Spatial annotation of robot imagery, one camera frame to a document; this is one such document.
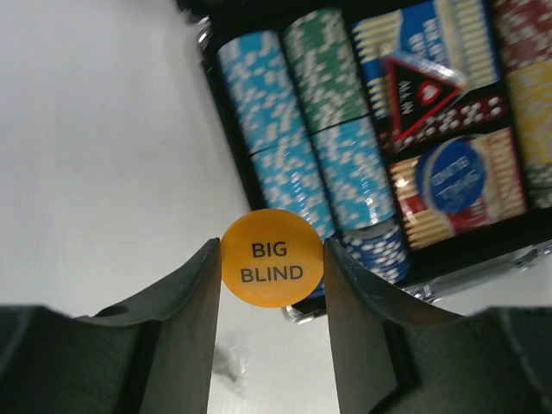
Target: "blue poker chip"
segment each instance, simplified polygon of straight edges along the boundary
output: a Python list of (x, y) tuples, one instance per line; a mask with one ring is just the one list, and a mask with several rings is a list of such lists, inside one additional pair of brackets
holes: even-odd
[(388, 220), (373, 228), (346, 232), (342, 245), (364, 267), (392, 283), (410, 270), (400, 227)]
[(483, 159), (468, 143), (449, 141), (423, 156), (416, 183), (428, 206), (458, 213), (474, 204), (486, 182)]

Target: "orange dealer button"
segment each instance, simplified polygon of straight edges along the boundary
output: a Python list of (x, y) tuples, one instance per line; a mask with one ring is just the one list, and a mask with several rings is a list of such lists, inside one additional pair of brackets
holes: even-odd
[(221, 242), (223, 280), (241, 300), (266, 308), (296, 304), (323, 276), (323, 244), (303, 218), (257, 210), (238, 219)]

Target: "poker chip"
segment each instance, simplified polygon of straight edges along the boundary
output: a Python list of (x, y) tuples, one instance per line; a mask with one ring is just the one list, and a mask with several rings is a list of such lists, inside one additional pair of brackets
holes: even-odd
[(311, 131), (367, 115), (339, 10), (316, 10), (297, 19), (285, 30), (284, 44)]
[(251, 157), (267, 207), (287, 210), (310, 223), (325, 240), (336, 229), (308, 141), (289, 141)]
[(367, 118), (314, 136), (329, 201), (344, 230), (363, 229), (394, 215), (378, 143)]
[[(389, 76), (382, 64), (382, 59), (386, 56), (385, 50), (401, 50), (424, 60), (458, 69), (467, 76), (465, 94), (499, 80), (482, 0), (426, 1), (356, 22), (352, 25), (352, 32), (377, 120), (384, 121), (391, 113)], [(476, 102), (462, 102), (464, 106), (459, 103), (452, 108), (452, 113), (448, 111), (438, 118), (426, 120), (416, 130), (409, 131), (403, 139), (397, 139), (397, 134), (385, 131), (388, 122), (376, 123), (378, 136), (388, 134), (392, 138), (392, 145), (380, 145), (383, 148), (392, 147), (393, 151), (398, 152), (409, 145), (445, 135), (456, 135), (463, 129), (479, 126), (505, 115), (504, 97), (481, 97), (480, 101), (481, 107), (473, 110), (464, 107)]]
[(245, 34), (217, 55), (250, 154), (307, 136), (276, 33)]
[(344, 232), (342, 245), (364, 267), (390, 283), (403, 280), (410, 270), (401, 229), (394, 219)]
[(461, 53), (458, 67), (467, 75), (470, 87), (476, 89), (497, 82), (499, 70), (484, 4), (481, 0), (451, 0), (449, 4)]
[(549, 58), (552, 24), (550, 2), (543, 0), (494, 0), (494, 24), (508, 72)]
[[(479, 135), (468, 143), (484, 162), (486, 179), (478, 199), (465, 210), (439, 210), (435, 202), (432, 205), (426, 203), (426, 197), (419, 191), (421, 185), (417, 182), (424, 177), (423, 172), (427, 169), (423, 167), (423, 163), (427, 164), (436, 151), (428, 156), (418, 156), (391, 165), (392, 182), (403, 213), (408, 242), (413, 250), (519, 216), (527, 211), (511, 130), (501, 129), (487, 135)], [(422, 173), (417, 169), (420, 162)], [(455, 185), (451, 185), (450, 188), (456, 191)], [(466, 204), (469, 204), (473, 194), (467, 195), (469, 197), (462, 195), (461, 200), (469, 199), (466, 201)]]

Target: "light blue poker chip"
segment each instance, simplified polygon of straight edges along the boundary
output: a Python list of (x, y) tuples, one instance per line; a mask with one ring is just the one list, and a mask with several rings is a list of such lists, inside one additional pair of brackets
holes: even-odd
[(250, 154), (307, 137), (275, 32), (245, 34), (217, 55)]
[(336, 232), (308, 141), (283, 143), (251, 159), (268, 208), (302, 217), (323, 240)]
[(391, 187), (367, 118), (314, 136), (329, 201), (343, 230), (364, 229), (395, 214)]

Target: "poker chip stack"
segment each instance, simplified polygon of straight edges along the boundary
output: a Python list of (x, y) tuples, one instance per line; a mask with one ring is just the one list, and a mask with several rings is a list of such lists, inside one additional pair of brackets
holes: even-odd
[(380, 277), (399, 281), (408, 270), (405, 245), (341, 13), (321, 9), (299, 18), (284, 44), (342, 244)]
[(342, 241), (347, 251), (366, 268), (390, 283), (403, 280), (410, 265), (400, 227), (394, 220), (370, 229), (348, 232)]
[(326, 239), (335, 233), (279, 39), (245, 34), (218, 52), (267, 207), (288, 210)]
[(530, 195), (552, 207), (552, 7), (547, 0), (493, 0)]
[(284, 44), (312, 133), (367, 115), (339, 10), (299, 18), (285, 30)]
[(341, 229), (364, 229), (395, 214), (391, 187), (367, 118), (319, 132), (314, 142)]

